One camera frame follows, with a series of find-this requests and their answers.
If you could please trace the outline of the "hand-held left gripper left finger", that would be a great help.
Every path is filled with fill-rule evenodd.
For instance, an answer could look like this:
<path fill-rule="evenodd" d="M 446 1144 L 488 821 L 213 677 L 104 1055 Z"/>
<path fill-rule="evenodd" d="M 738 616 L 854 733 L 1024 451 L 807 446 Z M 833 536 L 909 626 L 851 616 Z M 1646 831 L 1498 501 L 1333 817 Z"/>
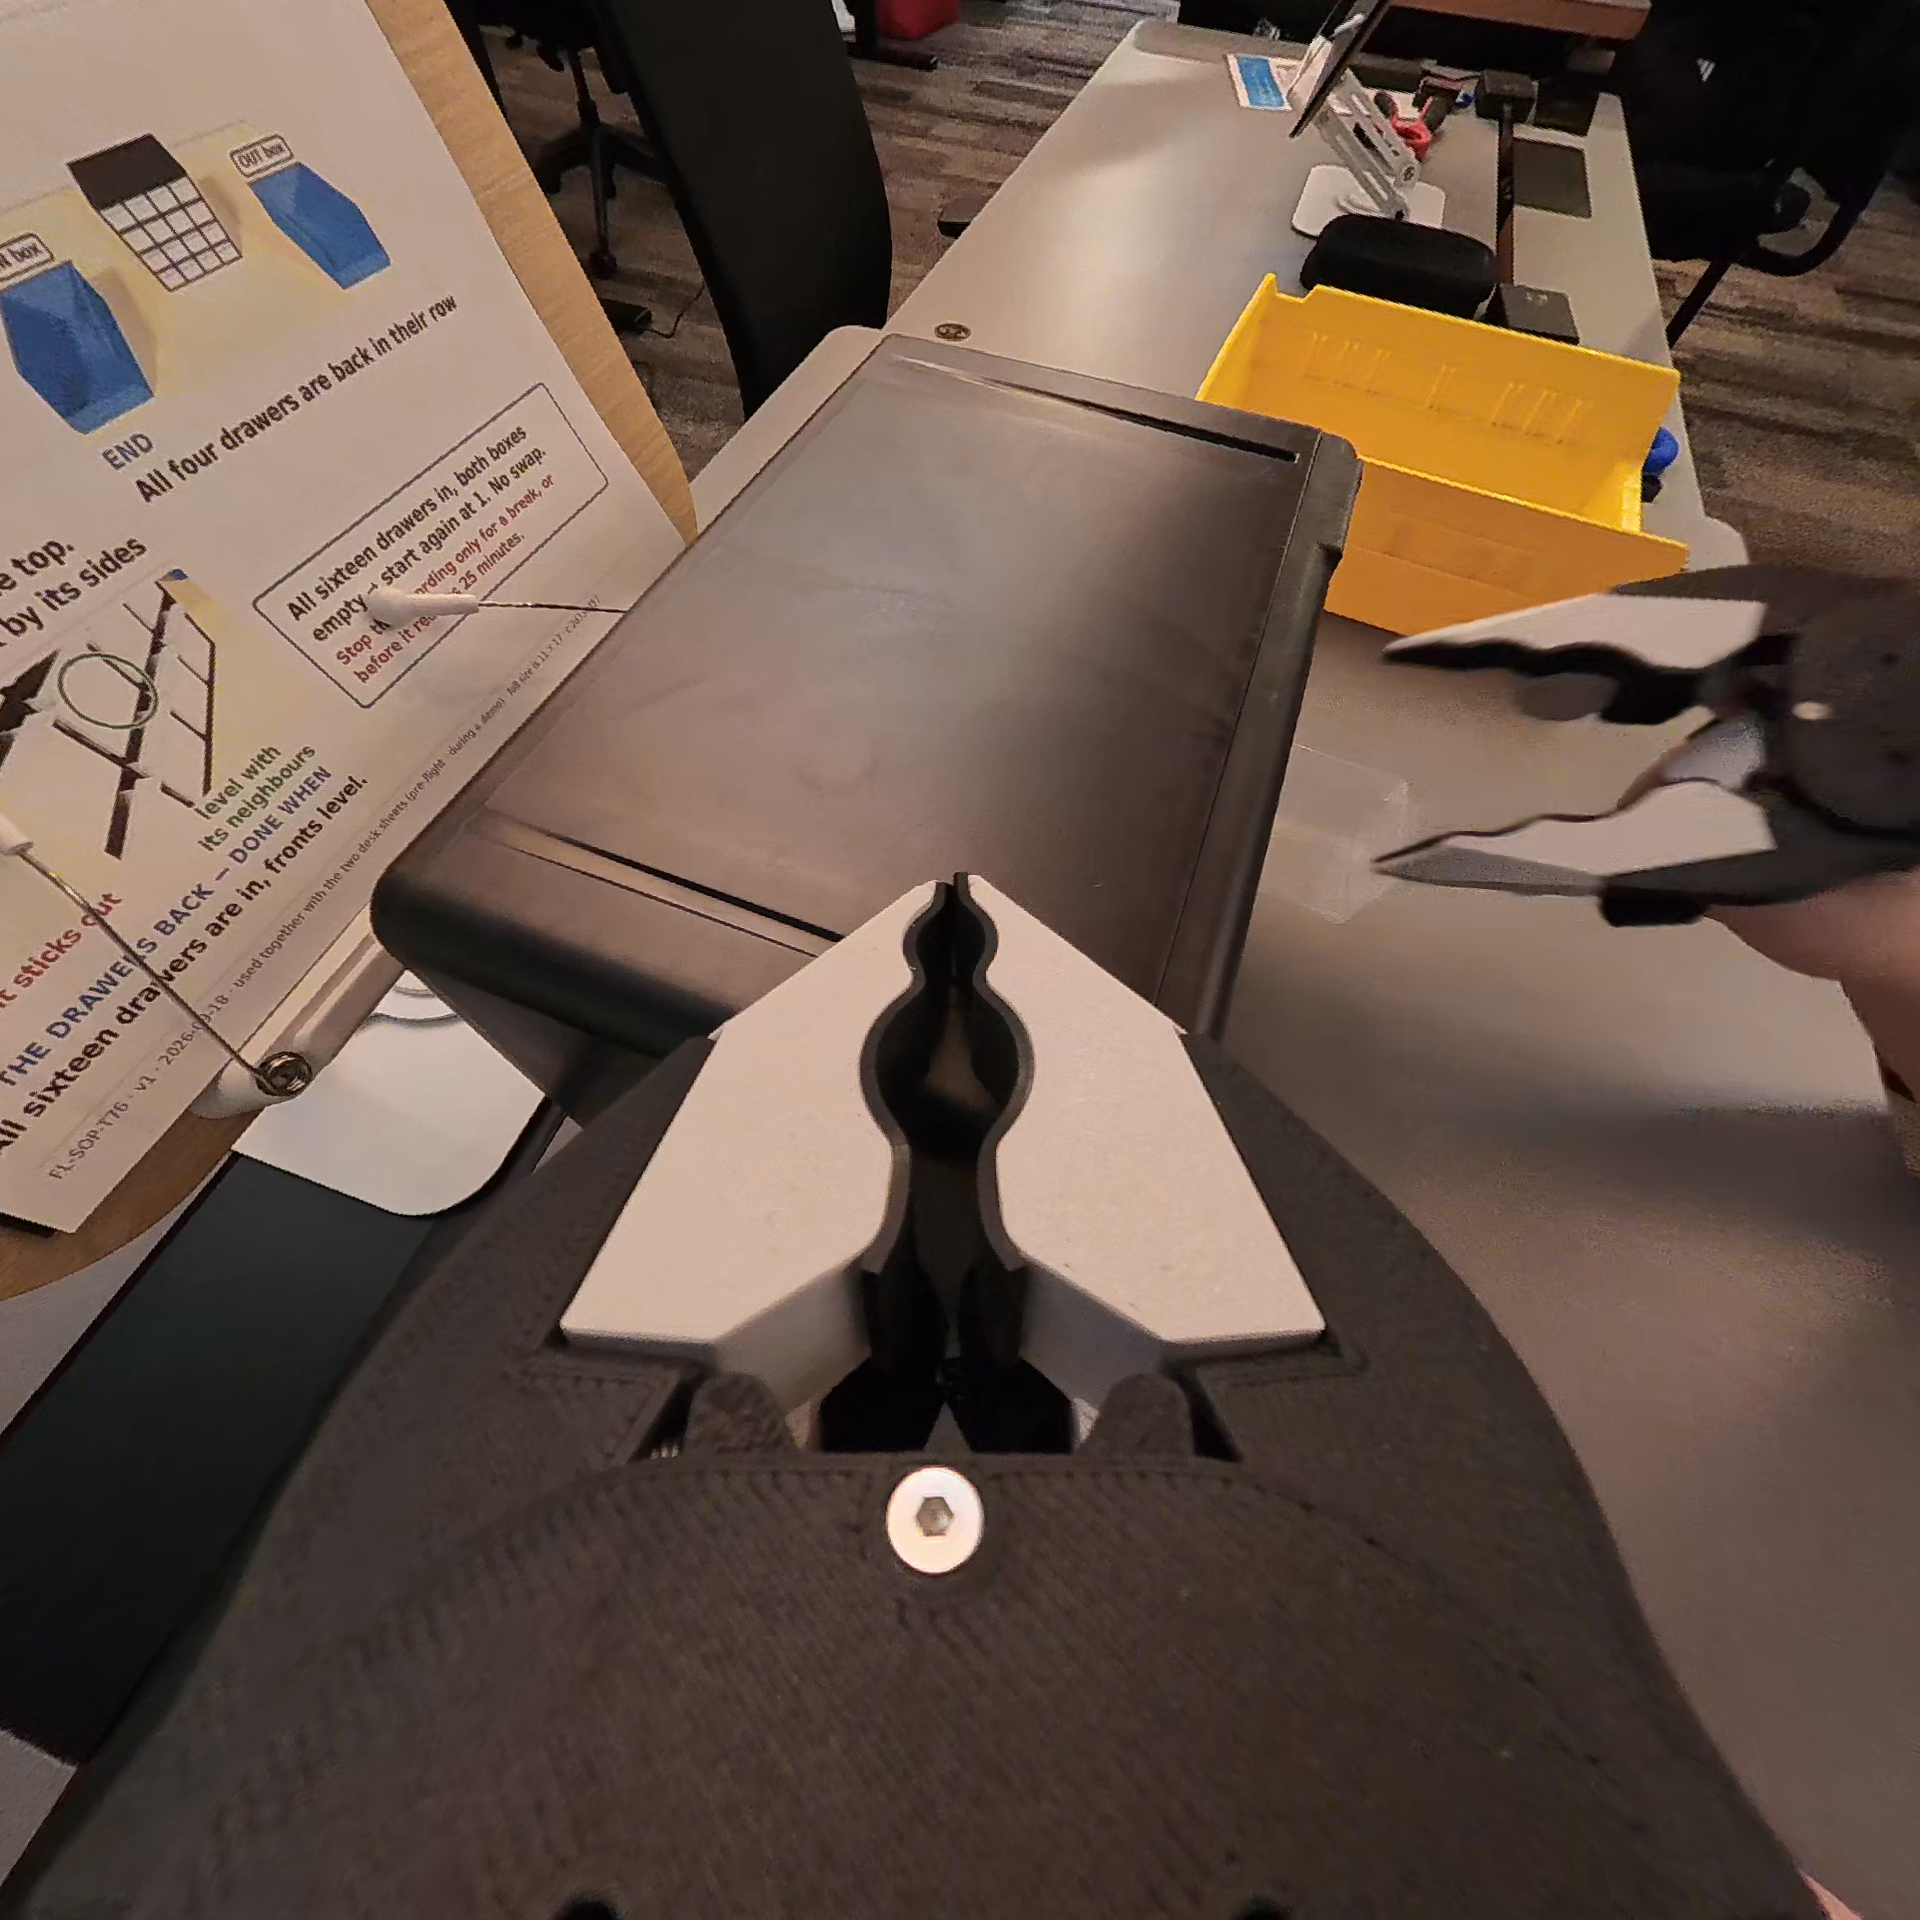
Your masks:
<path fill-rule="evenodd" d="M 862 1273 L 898 1233 L 906 1142 L 870 1094 L 925 984 L 928 881 L 723 1023 L 561 1318 L 571 1349 L 833 1387 L 870 1354 Z"/>

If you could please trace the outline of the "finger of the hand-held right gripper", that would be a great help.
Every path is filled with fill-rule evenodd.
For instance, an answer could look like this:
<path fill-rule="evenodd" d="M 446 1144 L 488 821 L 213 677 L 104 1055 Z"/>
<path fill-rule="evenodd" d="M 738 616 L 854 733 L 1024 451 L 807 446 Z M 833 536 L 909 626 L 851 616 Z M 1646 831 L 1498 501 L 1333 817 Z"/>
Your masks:
<path fill-rule="evenodd" d="M 1543 815 L 1490 833 L 1443 833 L 1379 853 L 1391 881 L 1511 897 L 1586 897 L 1600 906 L 1703 906 L 1673 873 L 1771 856 L 1774 831 L 1750 797 L 1768 741 L 1753 717 L 1722 718 L 1658 759 L 1594 817 Z"/>
<path fill-rule="evenodd" d="M 1650 730 L 1730 721 L 1797 639 L 1793 608 L 1734 598 L 1599 592 L 1387 642 L 1393 666 L 1498 675 L 1526 717 Z"/>

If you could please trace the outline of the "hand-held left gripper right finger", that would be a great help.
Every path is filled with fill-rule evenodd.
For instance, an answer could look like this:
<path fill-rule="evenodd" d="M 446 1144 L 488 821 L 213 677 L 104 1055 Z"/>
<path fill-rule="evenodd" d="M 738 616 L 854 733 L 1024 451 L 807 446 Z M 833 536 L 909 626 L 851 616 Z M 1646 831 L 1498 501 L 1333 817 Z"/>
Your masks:
<path fill-rule="evenodd" d="M 1026 1279 L 1024 1358 L 1059 1387 L 1111 1387 L 1314 1344 L 1329 1321 L 1187 1032 L 992 882 L 965 873 L 957 894 L 1015 1048 L 981 1207 Z"/>

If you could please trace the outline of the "black drawer cabinet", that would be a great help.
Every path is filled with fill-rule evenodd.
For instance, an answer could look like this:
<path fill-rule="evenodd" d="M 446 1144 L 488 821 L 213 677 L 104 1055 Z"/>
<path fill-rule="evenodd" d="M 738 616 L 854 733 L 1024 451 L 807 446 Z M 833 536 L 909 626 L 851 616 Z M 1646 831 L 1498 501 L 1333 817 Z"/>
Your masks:
<path fill-rule="evenodd" d="M 1358 491 L 1302 423 L 888 341 L 373 930 L 581 1118 L 957 873 L 1219 1039 Z"/>

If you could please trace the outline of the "person's right hand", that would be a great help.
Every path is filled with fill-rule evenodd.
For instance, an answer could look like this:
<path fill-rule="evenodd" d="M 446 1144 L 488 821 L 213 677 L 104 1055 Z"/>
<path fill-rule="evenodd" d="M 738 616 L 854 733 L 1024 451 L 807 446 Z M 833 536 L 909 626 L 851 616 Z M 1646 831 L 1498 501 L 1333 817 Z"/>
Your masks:
<path fill-rule="evenodd" d="M 1919 871 L 1807 901 L 1720 906 L 1713 918 L 1774 965 L 1841 989 L 1874 1050 L 1904 1163 L 1919 1176 Z"/>

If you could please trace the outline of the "clear plastic drawer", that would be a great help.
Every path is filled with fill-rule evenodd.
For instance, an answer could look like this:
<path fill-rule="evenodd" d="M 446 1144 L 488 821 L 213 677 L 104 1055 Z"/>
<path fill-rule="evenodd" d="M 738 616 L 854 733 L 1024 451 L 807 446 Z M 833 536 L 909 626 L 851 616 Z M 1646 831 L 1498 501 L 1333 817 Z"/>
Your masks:
<path fill-rule="evenodd" d="M 1257 898 L 1349 923 L 1398 890 L 1376 871 L 1376 857 L 1401 849 L 1411 831 L 1414 797 L 1401 776 L 1298 744 L 1288 759 Z"/>

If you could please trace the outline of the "yellow plastic bin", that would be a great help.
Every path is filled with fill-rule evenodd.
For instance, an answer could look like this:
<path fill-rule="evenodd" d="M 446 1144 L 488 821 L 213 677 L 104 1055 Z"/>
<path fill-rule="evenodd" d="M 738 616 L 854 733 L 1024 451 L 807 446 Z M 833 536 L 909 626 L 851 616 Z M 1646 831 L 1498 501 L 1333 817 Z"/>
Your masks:
<path fill-rule="evenodd" d="M 1642 499 L 1675 391 L 1640 359 L 1267 278 L 1197 399 L 1353 446 L 1326 608 L 1401 639 L 1682 571 Z"/>

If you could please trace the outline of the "white stand base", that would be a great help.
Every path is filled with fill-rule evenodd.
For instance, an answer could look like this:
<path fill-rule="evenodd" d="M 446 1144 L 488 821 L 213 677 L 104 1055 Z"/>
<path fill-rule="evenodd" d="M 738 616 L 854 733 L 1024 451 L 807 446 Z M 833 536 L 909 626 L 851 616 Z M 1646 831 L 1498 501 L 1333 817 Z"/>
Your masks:
<path fill-rule="evenodd" d="M 235 1155 L 373 1210 L 437 1216 L 504 1170 L 542 1103 L 440 995 L 400 975 L 314 1089 L 255 1118 Z"/>

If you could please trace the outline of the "black zip case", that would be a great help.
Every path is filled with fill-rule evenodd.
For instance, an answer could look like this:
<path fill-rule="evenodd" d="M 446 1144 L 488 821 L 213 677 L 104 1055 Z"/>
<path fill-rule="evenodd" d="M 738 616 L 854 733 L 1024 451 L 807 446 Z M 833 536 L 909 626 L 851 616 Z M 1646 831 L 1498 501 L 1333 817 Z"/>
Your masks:
<path fill-rule="evenodd" d="M 1302 286 L 1475 321 L 1499 286 L 1499 269 L 1498 251 L 1470 233 L 1339 213 L 1314 237 Z"/>

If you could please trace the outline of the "black office chair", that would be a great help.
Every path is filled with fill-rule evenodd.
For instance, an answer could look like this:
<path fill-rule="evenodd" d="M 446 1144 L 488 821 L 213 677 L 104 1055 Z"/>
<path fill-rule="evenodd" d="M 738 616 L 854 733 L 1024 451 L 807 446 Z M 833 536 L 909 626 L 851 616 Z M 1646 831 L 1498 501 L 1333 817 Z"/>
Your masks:
<path fill-rule="evenodd" d="M 1675 345 L 1734 271 L 1821 273 L 1915 143 L 1915 2 L 1650 6 L 1610 83 L 1649 254 L 1703 273 Z"/>
<path fill-rule="evenodd" d="M 457 29 L 587 41 L 675 202 L 753 418 L 829 334 L 889 315 L 895 223 L 831 6 L 451 6 Z"/>

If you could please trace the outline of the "white phone stand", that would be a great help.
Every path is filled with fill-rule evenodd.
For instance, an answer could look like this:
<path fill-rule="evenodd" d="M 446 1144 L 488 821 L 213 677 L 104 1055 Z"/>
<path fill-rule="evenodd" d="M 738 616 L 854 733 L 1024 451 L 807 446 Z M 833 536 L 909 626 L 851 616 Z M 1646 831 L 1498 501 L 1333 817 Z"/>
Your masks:
<path fill-rule="evenodd" d="M 1351 91 L 1311 128 L 1333 154 L 1311 169 L 1293 230 L 1314 238 L 1339 213 L 1441 227 L 1446 190 L 1424 181 L 1424 166 L 1398 141 L 1376 105 L 1379 87 L 1351 77 Z"/>

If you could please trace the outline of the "black hammer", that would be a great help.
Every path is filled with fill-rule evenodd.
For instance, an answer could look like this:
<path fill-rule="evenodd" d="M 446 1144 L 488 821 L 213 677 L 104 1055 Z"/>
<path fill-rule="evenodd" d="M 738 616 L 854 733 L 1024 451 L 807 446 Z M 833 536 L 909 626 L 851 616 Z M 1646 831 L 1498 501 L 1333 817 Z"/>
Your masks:
<path fill-rule="evenodd" d="M 1495 127 L 1495 290 L 1519 283 L 1515 213 L 1520 128 L 1538 104 L 1538 83 L 1499 70 L 1486 70 L 1475 90 L 1475 111 Z"/>

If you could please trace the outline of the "black phone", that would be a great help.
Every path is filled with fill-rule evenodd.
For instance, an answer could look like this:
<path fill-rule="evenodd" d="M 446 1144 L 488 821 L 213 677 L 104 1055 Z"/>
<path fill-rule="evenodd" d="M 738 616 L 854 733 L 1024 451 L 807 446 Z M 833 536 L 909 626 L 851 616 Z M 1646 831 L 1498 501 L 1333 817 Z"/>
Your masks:
<path fill-rule="evenodd" d="M 1333 104 L 1353 91 L 1353 62 L 1393 8 L 1394 2 L 1347 2 L 1331 10 L 1288 83 L 1293 138 L 1307 133 Z"/>

